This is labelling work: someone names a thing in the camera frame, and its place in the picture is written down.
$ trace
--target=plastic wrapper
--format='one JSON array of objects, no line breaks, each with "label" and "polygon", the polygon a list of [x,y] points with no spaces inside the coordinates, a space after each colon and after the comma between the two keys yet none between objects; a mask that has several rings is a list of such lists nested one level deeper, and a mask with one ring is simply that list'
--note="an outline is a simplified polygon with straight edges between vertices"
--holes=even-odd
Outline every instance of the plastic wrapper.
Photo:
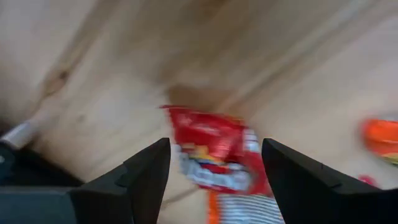
[{"label": "plastic wrapper", "polygon": [[181,170],[191,181],[220,193],[272,195],[257,137],[241,119],[163,108],[169,112]]}]

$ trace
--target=red snack bag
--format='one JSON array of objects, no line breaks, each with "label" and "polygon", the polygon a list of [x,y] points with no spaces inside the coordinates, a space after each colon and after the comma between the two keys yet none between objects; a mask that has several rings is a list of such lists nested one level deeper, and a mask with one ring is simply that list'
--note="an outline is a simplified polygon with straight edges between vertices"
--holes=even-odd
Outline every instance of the red snack bag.
[{"label": "red snack bag", "polygon": [[240,119],[181,106],[167,109],[182,172],[201,188],[272,195],[254,131]]}]

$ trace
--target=wooden floor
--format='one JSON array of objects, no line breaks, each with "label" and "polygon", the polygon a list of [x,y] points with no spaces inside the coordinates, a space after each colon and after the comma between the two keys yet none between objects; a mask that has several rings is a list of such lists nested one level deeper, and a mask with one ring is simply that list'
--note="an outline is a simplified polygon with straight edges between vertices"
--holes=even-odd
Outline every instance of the wooden floor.
[{"label": "wooden floor", "polygon": [[[175,103],[398,186],[359,134],[398,109],[396,1],[4,0],[0,29],[0,117],[44,118],[37,150],[84,180],[171,137]],[[159,223],[205,223],[193,189],[173,154]]]}]

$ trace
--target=wood grain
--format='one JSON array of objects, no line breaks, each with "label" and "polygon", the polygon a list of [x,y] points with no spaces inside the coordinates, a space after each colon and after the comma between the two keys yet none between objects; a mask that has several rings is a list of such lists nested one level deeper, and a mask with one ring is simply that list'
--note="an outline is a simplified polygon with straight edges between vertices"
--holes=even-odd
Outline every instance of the wood grain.
[{"label": "wood grain", "polygon": [[[66,7],[81,13],[67,25],[69,3],[52,4],[38,26],[45,18],[53,30],[13,44],[33,25],[8,28],[13,16],[0,11],[0,28],[13,31],[0,34],[1,116],[17,122],[33,105],[56,108],[37,149],[82,179],[171,136],[159,106],[175,103],[242,116],[260,138],[398,185],[356,132],[364,117],[395,109],[394,1],[92,0]],[[175,156],[165,200],[194,187]]]}]

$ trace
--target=red packaging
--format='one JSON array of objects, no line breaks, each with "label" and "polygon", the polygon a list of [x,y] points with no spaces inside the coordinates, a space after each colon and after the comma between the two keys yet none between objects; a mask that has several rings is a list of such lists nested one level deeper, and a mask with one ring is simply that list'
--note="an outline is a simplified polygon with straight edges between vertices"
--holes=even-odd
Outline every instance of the red packaging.
[{"label": "red packaging", "polygon": [[201,188],[271,195],[254,131],[240,119],[181,106],[169,112],[182,172]]}]

